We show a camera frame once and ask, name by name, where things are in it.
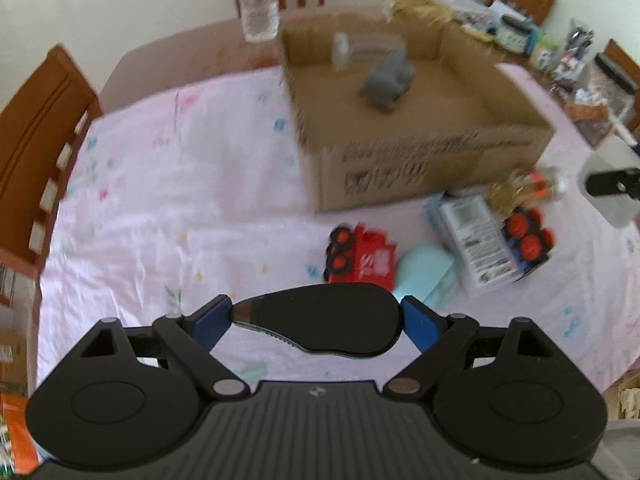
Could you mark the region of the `stack of white papers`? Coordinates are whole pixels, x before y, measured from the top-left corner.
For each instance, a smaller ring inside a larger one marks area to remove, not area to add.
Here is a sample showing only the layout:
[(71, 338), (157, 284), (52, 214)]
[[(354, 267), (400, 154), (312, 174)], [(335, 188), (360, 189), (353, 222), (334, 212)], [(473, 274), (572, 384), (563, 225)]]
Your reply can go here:
[(475, 0), (452, 0), (450, 9), (454, 11), (454, 18), (460, 23), (477, 25), (480, 28), (498, 25), (503, 15), (513, 16), (520, 21), (526, 19), (524, 14), (501, 0), (495, 0), (489, 6)]

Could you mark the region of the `clear plastic jar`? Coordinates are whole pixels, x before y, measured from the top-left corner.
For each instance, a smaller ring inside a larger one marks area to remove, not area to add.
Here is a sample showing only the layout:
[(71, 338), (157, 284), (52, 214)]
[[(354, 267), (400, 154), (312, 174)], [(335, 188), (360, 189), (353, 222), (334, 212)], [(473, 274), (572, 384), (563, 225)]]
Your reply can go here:
[(332, 40), (332, 66), (340, 72), (355, 64), (382, 61), (386, 55), (405, 48), (404, 38), (398, 35), (337, 32)]

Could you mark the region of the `small bottle silver cap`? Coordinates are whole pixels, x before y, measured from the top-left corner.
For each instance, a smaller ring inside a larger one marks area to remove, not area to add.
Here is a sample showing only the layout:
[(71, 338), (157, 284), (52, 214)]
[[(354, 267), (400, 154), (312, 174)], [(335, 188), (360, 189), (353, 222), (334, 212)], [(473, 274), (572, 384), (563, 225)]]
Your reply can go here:
[(507, 214), (518, 207), (557, 202), (566, 193), (567, 178), (559, 167), (515, 170), (506, 180), (493, 183), (484, 193), (494, 211)]

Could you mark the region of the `cardboard box on floor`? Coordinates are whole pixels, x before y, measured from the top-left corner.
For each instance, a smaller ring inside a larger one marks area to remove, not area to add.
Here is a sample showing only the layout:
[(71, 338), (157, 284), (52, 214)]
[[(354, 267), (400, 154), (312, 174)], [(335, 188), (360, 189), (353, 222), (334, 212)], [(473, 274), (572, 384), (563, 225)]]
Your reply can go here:
[(37, 376), (38, 314), (1, 306), (1, 390), (28, 398)]

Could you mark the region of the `small jar green lid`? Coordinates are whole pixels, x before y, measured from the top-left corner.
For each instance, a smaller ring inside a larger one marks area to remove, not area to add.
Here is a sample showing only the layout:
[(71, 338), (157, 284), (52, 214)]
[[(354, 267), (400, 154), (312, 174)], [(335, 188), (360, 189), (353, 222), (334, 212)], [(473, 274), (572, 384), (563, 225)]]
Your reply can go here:
[(539, 36), (528, 59), (529, 66), (533, 67), (534, 70), (546, 72), (551, 67), (558, 49), (559, 44), (551, 37), (547, 35)]

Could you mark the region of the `black toy train red wheels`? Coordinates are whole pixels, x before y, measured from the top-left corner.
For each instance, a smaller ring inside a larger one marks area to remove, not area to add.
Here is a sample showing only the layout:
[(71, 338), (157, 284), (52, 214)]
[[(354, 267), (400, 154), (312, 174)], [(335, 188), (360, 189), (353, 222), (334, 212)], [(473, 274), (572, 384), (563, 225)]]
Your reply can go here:
[(539, 208), (516, 208), (502, 224), (502, 235), (521, 272), (521, 278), (532, 274), (550, 259), (555, 246), (552, 229), (542, 225), (544, 215)]

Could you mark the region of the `grey elephant toy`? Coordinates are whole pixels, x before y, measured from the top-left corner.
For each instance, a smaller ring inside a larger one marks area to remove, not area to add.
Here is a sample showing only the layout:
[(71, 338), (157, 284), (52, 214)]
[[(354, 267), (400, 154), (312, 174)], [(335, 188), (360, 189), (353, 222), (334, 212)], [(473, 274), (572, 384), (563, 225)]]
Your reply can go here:
[(390, 113), (410, 89), (414, 76), (416, 70), (407, 58), (407, 51), (390, 52), (367, 73), (358, 96), (369, 105)]

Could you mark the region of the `open cardboard box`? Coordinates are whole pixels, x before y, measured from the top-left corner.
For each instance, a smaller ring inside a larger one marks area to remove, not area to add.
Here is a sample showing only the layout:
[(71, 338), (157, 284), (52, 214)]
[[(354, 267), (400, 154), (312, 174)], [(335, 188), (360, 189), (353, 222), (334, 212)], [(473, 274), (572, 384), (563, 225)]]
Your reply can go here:
[[(334, 68), (339, 34), (400, 43), (416, 74), (391, 110), (360, 96), (370, 58)], [(283, 25), (280, 45), (314, 211), (499, 180), (535, 166), (552, 139), (529, 96), (454, 25), (320, 14)]]

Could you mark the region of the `clear box with barcode label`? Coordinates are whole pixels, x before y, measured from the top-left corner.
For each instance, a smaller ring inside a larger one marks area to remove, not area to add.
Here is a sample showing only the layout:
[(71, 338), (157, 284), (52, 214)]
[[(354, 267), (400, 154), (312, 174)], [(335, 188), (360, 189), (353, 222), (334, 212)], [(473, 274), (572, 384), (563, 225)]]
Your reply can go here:
[(436, 194), (427, 199), (425, 211), (442, 244), (454, 255), (469, 296), (494, 292), (523, 276), (483, 196)]

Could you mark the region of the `glass jar black lid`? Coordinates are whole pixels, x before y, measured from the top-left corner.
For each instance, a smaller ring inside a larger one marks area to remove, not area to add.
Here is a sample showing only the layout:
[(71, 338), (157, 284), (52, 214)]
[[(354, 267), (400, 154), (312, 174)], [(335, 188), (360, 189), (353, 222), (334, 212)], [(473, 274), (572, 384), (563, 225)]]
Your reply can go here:
[(513, 54), (524, 54), (534, 24), (528, 18), (503, 14), (496, 29), (496, 43)]

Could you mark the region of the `white plastic bottle green label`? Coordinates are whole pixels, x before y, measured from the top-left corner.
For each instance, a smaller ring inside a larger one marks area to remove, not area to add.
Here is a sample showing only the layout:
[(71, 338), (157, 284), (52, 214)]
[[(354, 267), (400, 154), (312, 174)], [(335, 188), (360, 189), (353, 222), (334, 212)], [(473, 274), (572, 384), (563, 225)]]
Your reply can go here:
[(626, 228), (639, 217), (639, 145), (608, 136), (582, 166), (578, 184), (613, 228)]

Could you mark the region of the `large jar black lid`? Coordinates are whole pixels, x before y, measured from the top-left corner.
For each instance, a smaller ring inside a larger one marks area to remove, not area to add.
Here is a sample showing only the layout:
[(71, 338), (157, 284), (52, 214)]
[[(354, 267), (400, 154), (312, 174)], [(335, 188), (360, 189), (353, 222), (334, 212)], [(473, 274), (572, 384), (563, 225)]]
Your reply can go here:
[(608, 136), (632, 142), (625, 120), (634, 104), (634, 92), (624, 87), (604, 53), (598, 53), (582, 70), (565, 113), (592, 148)]

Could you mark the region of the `wooden chair right side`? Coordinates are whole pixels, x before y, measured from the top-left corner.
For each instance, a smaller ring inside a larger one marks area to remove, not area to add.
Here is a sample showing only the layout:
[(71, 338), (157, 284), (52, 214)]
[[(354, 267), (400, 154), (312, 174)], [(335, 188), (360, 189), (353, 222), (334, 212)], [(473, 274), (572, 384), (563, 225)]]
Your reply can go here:
[(628, 130), (633, 136), (639, 135), (639, 64), (614, 39), (608, 40), (604, 55), (613, 63), (614, 70), (627, 90), (634, 89), (634, 104), (625, 120)]

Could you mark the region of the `bundle of pens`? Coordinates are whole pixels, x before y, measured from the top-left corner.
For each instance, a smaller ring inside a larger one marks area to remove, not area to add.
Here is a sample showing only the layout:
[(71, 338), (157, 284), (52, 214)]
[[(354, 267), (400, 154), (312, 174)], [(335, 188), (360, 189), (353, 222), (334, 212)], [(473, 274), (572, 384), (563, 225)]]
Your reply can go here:
[(578, 21), (577, 18), (570, 18), (570, 30), (566, 36), (562, 60), (564, 62), (580, 61), (593, 44), (593, 39), (594, 30), (590, 26)]

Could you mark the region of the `light blue oval case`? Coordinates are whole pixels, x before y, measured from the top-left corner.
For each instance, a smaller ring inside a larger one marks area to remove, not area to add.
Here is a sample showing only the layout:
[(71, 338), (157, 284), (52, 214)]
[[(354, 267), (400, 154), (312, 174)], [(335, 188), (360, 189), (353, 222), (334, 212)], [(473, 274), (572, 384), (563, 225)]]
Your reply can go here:
[(403, 255), (396, 266), (393, 295), (413, 296), (432, 310), (442, 310), (459, 287), (456, 260), (445, 249), (420, 245)]

